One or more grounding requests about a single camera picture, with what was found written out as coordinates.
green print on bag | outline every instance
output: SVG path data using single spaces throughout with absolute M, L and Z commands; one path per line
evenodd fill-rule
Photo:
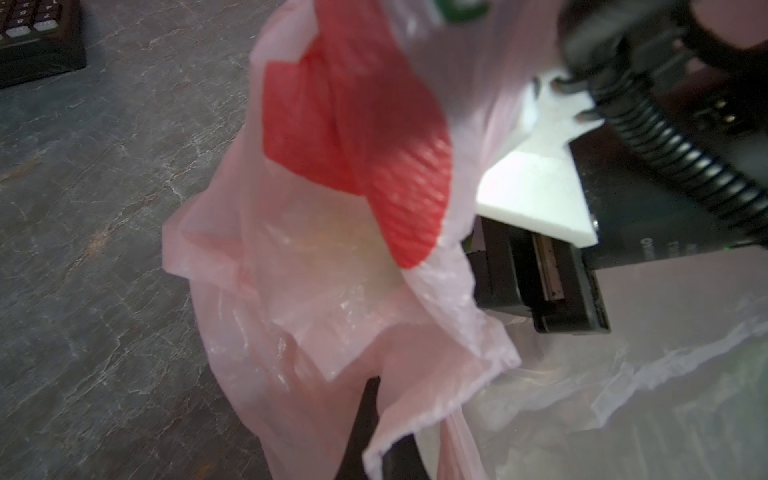
M 480 18 L 490 6 L 483 0 L 435 0 L 435 3 L 448 23 L 469 22 Z

black keyboard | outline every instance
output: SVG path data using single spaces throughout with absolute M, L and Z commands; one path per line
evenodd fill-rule
M 78 0 L 0 0 L 0 88 L 84 66 Z

black machine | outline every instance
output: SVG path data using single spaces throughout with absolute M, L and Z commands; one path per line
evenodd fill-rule
M 482 219 L 468 258 L 480 307 L 530 316 L 540 333 L 610 331 L 594 271 L 768 246 L 768 48 L 701 27 L 689 2 L 572 1 L 559 19 L 572 73 L 605 125 L 570 145 L 599 243 Z M 694 73 L 698 58 L 707 67 Z
M 78 0 L 0 0 L 0 88 L 85 66 Z

tabletop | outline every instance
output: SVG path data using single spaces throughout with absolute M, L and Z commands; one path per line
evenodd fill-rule
M 0 478 L 269 478 L 160 239 L 280 1 L 82 3 L 86 69 L 0 91 Z

pink plastic bag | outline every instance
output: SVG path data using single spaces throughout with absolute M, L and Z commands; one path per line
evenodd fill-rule
M 370 478 L 438 422 L 438 477 L 485 477 L 460 407 L 520 359 L 459 242 L 558 3 L 467 4 L 285 4 L 250 56 L 245 125 L 164 225 L 164 267 L 190 280 L 211 369 L 276 480 L 335 475 L 373 376 Z

